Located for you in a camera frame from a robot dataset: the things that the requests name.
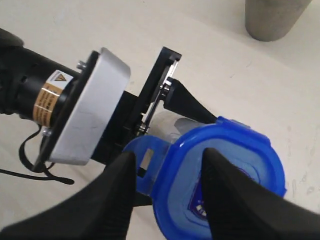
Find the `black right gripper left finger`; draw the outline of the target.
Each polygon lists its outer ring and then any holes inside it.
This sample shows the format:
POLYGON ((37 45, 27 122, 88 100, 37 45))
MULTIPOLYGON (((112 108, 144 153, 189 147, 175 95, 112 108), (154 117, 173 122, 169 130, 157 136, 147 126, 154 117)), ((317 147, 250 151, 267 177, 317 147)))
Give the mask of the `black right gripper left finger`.
POLYGON ((0 231, 2 240, 124 240, 136 194, 136 156, 123 152, 58 205, 0 231))

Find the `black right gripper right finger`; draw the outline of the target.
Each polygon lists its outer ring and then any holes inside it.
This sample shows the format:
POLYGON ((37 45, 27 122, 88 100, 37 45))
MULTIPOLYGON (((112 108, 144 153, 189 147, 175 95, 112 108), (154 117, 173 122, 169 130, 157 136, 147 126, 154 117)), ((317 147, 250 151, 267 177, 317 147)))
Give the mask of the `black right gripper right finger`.
POLYGON ((318 240, 320 215, 253 181, 217 149, 206 148, 201 190, 215 240, 318 240))

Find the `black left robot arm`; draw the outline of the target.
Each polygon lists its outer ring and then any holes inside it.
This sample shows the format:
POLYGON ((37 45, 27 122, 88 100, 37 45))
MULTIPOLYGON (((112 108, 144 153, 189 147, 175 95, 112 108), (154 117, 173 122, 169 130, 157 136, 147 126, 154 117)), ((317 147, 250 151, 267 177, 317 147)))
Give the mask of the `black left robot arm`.
POLYGON ((47 128, 101 131, 109 124, 145 130, 159 102, 188 119, 211 124, 216 117, 172 74, 181 56, 163 48, 139 95, 126 87, 131 68, 109 49, 93 51, 72 70, 0 31, 0 112, 47 128))

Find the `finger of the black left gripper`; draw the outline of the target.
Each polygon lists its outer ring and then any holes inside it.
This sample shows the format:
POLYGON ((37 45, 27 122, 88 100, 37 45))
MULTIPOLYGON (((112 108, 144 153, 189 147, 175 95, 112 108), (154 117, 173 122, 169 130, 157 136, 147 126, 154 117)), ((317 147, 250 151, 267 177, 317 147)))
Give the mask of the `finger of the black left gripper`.
POLYGON ((213 124, 217 117, 206 109, 177 79, 169 78, 171 85, 164 97, 164 109, 203 124, 213 124))

